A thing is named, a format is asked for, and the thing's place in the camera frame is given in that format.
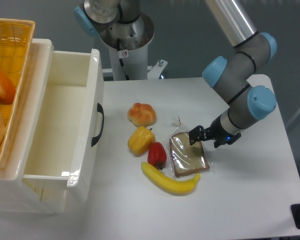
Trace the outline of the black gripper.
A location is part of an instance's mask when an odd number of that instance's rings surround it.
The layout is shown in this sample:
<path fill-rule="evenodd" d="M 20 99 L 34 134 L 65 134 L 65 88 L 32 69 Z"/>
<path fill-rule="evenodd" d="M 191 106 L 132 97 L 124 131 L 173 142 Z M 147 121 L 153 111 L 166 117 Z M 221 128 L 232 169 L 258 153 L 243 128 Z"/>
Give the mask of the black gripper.
<path fill-rule="evenodd" d="M 221 123 L 221 116 L 219 116 L 207 129 L 198 125 L 188 132 L 188 136 L 190 145 L 194 145 L 196 142 L 214 140 L 214 147 L 218 148 L 223 145 L 232 145 L 242 135 L 239 131 L 230 133 L 225 130 Z"/>

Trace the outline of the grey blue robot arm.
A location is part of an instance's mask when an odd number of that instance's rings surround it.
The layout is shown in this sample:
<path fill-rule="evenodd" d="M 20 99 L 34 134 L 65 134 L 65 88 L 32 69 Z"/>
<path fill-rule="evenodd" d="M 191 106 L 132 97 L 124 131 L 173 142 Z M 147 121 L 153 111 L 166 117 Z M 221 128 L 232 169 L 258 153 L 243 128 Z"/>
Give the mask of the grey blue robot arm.
<path fill-rule="evenodd" d="M 219 147 L 236 142 L 243 130 L 276 108 L 274 93 L 264 86 L 252 87 L 248 78 L 275 55 L 277 42 L 257 30 L 239 1 L 208 0 L 206 4 L 235 54 L 230 59 L 218 56 L 203 70 L 203 79 L 228 109 L 210 127 L 193 128 L 189 142 L 212 140 Z M 139 1 L 85 0 L 75 7 L 74 15 L 88 35 L 100 36 L 108 47 L 114 80 L 148 79 L 148 44 L 155 29 Z"/>

